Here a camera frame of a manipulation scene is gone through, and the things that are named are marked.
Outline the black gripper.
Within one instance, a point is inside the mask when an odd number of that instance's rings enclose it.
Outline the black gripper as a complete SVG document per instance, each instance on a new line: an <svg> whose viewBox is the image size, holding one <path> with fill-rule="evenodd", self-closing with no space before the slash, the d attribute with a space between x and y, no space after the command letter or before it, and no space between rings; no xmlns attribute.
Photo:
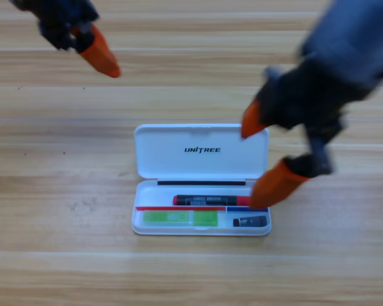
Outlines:
<svg viewBox="0 0 383 306"><path fill-rule="evenodd" d="M121 76L121 68L104 35L93 24L99 18L90 1L12 1L21 11L38 19L40 34L56 49L75 49L97 72L111 78Z"/></svg>
<svg viewBox="0 0 383 306"><path fill-rule="evenodd" d="M243 113L241 137L249 138L267 126L290 130L302 125L310 151L284 157L257 179L249 207L271 207L288 198L300 185L333 171L326 145L343 129L342 108L367 97L368 90L343 82L315 64L305 62L288 72L264 70L266 82Z"/></svg>

